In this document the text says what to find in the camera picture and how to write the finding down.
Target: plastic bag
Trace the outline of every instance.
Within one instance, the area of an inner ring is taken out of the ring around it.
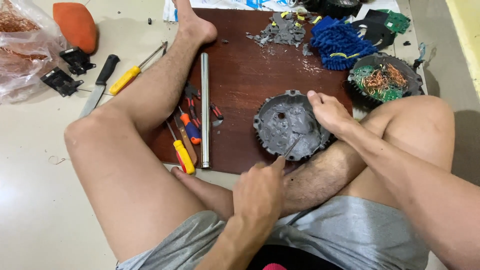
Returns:
[[[0,104],[47,89],[40,78],[66,63],[68,43],[55,21],[31,0],[0,0]]]

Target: black knife handle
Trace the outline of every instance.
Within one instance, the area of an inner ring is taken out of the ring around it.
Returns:
[[[105,62],[105,65],[103,65],[102,71],[100,71],[100,75],[96,79],[95,84],[106,86],[107,80],[110,78],[110,76],[112,76],[112,73],[115,70],[118,62],[120,62],[120,58],[115,54],[110,54]]]

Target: circuit board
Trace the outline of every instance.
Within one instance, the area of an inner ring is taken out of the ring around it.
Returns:
[[[402,13],[396,13],[391,10],[378,10],[388,13],[385,26],[392,32],[404,34],[410,26],[410,19]]]
[[[372,75],[372,73],[375,71],[375,68],[373,66],[362,66],[353,71],[354,76],[353,80],[357,83],[357,86],[362,90],[365,94],[371,96],[372,98],[376,100],[380,100],[382,102],[387,102],[390,100],[395,100],[397,98],[401,98],[403,96],[403,90],[399,88],[396,85],[389,85],[387,90],[378,92],[375,90],[369,91],[362,81]]]

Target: wooden knife handle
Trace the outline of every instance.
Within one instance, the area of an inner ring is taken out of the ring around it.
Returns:
[[[187,148],[188,155],[190,156],[190,159],[192,160],[193,165],[197,165],[198,158],[197,154],[195,153],[195,149],[193,149],[193,145],[190,142],[190,139],[187,136],[187,132],[185,131],[184,127],[181,127],[180,129],[180,134],[183,139],[183,144],[185,145],[185,148]]]

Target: leg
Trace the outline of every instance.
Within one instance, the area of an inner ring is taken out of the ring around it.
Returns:
[[[199,47],[215,27],[178,0],[171,49],[120,95],[70,124],[65,142],[75,171],[120,262],[159,244],[203,203],[155,157],[140,134],[173,112]]]
[[[441,99],[421,96],[391,101],[372,111],[361,123],[384,140],[450,170],[454,123],[451,110]],[[217,211],[215,205],[230,205],[231,199],[223,198],[231,196],[231,191],[215,187],[215,192],[222,195],[212,197],[209,189],[215,185],[176,169],[172,173],[209,209]],[[283,216],[322,204],[339,191],[338,195],[361,197],[398,208],[356,151],[342,141],[316,154],[286,178],[288,189]],[[222,211],[220,216],[229,217],[233,214],[233,205],[230,209],[223,207]]]

